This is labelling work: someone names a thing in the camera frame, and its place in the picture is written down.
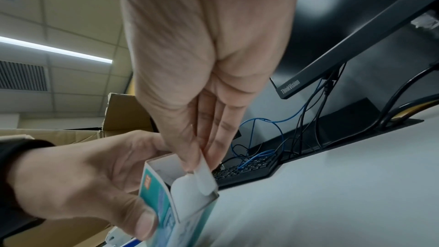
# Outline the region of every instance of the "white table surface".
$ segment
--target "white table surface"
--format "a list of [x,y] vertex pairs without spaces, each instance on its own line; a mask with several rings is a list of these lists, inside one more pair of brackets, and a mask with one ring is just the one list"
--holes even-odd
[[220,191],[198,246],[439,246],[439,118]]

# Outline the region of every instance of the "black keyboard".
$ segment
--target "black keyboard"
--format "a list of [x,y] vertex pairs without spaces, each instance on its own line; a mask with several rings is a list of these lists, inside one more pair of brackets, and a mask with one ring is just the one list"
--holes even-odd
[[214,172],[213,175],[218,183],[218,187],[224,189],[269,177],[278,165],[281,153],[279,151],[272,156],[255,158],[240,169],[238,169],[238,166],[233,166]]

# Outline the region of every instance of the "black monitor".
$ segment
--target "black monitor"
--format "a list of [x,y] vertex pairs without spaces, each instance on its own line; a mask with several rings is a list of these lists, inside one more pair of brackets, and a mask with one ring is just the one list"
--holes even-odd
[[298,0],[293,30],[271,82],[287,99],[323,78],[435,0]]

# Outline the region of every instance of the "hand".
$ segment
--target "hand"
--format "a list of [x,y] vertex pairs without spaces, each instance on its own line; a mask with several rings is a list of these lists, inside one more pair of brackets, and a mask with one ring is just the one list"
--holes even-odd
[[45,219],[91,216],[105,219],[140,240],[156,228],[154,211],[132,192],[144,162],[168,153],[160,134],[133,131],[66,146],[26,151],[7,181],[18,204]]
[[193,170],[224,158],[288,43],[296,0],[121,0],[136,97]]

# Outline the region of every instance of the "fluorescent light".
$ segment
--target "fluorescent light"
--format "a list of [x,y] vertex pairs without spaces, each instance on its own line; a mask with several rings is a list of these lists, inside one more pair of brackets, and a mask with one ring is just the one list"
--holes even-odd
[[38,50],[42,50],[42,51],[49,51],[49,52],[53,52],[53,53],[64,54],[64,55],[69,55],[69,56],[74,56],[74,57],[79,57],[79,58],[84,58],[84,59],[89,59],[89,60],[95,60],[95,61],[104,62],[104,63],[110,63],[110,64],[112,63],[112,60],[110,60],[110,59],[105,59],[105,58],[92,56],[92,55],[88,55],[88,54],[83,54],[83,53],[79,53],[79,52],[64,50],[64,49],[60,49],[60,48],[52,48],[52,47],[43,46],[43,45],[40,45],[37,43],[29,43],[29,42],[15,40],[15,39],[1,37],[1,36],[0,36],[0,43],[7,43],[7,44],[12,44],[12,45],[20,46],[20,47],[25,47],[25,48],[33,48],[33,49],[38,49]]

